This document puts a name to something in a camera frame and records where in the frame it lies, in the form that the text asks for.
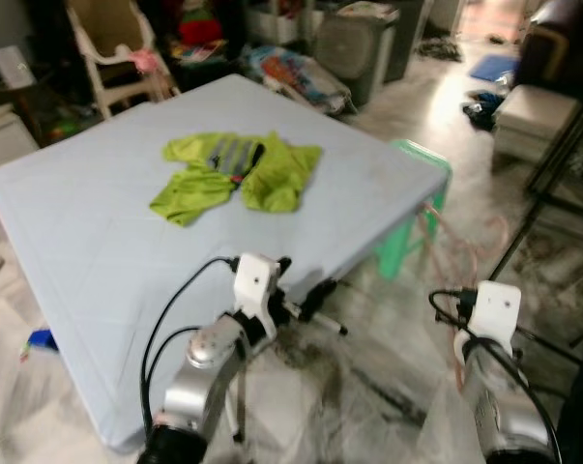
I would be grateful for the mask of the green plastic stool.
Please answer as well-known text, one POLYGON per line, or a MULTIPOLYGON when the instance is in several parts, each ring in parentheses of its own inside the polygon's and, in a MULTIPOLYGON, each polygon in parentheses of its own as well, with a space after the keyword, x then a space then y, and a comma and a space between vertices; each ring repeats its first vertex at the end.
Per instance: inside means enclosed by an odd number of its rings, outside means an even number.
POLYGON ((453 167, 445 156, 409 138, 390 146, 403 160, 396 165, 393 210, 383 215, 375 257, 378 275, 393 281, 412 251, 433 245, 441 226, 435 216, 445 207, 453 167))

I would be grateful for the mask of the small blue toy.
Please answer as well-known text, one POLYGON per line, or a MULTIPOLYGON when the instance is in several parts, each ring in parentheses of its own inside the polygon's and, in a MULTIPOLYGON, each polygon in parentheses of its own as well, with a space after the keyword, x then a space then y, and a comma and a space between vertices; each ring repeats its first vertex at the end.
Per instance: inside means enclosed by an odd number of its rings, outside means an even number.
POLYGON ((57 341, 55 335, 49 329, 35 329, 27 336, 24 345, 24 352, 30 353, 31 350, 44 350, 44 352, 58 352, 57 341))

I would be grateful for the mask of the colourful printed bag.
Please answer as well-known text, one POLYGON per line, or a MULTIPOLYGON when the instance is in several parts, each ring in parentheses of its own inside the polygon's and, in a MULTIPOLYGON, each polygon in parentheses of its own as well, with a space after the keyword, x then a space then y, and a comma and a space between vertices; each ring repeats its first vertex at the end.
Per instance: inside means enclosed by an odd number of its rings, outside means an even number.
POLYGON ((338 118, 356 112, 352 93, 314 59, 278 45, 248 50, 244 62, 264 87, 284 97, 338 118))

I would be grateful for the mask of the lime green shirt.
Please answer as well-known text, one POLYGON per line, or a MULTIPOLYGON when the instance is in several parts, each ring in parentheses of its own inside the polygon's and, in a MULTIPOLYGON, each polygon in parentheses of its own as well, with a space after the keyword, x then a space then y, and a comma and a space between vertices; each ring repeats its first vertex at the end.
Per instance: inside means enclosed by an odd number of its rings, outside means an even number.
POLYGON ((201 132, 167 142, 162 157, 184 164, 151 200, 150 209, 187 226, 237 193, 251 211, 287 214, 300 207, 321 147, 292 145, 276 132, 201 132))

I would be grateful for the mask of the pink plastic hanger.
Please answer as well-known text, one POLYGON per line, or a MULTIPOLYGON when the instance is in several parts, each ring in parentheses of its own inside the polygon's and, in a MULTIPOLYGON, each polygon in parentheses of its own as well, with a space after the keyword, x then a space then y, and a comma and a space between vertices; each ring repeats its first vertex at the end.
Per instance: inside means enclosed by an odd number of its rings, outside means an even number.
POLYGON ((421 248, 433 270, 434 282, 449 290, 480 282, 482 261, 498 255, 499 248, 510 238, 507 220, 497 216, 482 223, 485 230, 499 235, 495 242, 471 242, 455 233, 431 200, 422 203, 421 208, 423 212, 418 214, 418 225, 423 232, 421 248))

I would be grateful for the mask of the blue floor mat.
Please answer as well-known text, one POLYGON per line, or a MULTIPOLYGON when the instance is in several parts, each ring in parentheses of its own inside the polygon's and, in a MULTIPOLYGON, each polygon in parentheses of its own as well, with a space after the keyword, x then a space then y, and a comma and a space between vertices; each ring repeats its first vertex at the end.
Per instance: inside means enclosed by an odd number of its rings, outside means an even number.
POLYGON ((505 74, 515 71, 517 65, 519 65, 519 58, 516 56, 485 54, 469 71, 469 76, 484 81, 499 81, 505 74))

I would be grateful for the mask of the light blue plastic folding table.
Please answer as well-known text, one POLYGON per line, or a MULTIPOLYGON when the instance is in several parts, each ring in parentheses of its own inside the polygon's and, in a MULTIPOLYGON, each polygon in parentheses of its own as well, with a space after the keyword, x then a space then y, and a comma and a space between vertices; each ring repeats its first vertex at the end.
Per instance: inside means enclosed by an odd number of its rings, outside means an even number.
POLYGON ((1 225, 97 437, 110 450, 142 446, 137 372, 150 330, 228 312, 223 257, 290 256, 279 287, 299 302, 371 256, 401 160, 390 143, 232 74, 0 166, 1 225), (266 214, 233 197, 186 228, 151 211, 182 169, 163 147, 201 132, 321 147, 299 209, 266 214))

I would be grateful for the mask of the white ottoman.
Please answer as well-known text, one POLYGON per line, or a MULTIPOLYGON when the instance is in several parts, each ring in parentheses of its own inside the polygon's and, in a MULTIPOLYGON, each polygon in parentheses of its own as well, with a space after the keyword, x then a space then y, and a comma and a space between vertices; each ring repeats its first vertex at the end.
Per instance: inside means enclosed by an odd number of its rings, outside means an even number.
POLYGON ((578 101, 552 90, 519 85, 494 112, 496 154, 538 163, 567 126, 578 101))

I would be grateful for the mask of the cream baby high chair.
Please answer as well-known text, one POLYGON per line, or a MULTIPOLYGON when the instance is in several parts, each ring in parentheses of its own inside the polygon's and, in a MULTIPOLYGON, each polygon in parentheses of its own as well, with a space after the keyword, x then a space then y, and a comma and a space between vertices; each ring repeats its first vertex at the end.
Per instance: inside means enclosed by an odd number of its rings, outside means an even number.
POLYGON ((153 102, 180 96, 171 71, 155 44, 155 32, 135 0, 65 0, 80 57, 93 90, 94 105, 104 120, 111 105, 127 104, 137 94, 153 102), (108 87, 101 67, 132 65, 141 73, 136 83, 108 87))

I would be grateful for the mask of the grey plastic bin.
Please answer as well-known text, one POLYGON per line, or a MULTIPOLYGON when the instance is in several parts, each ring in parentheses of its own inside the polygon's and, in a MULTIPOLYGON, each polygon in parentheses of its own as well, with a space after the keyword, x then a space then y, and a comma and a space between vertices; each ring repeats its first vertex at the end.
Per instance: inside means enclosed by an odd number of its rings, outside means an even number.
POLYGON ((393 79, 390 63, 399 18, 396 6, 369 0, 323 14, 313 57, 347 87, 353 104, 366 105, 393 79))

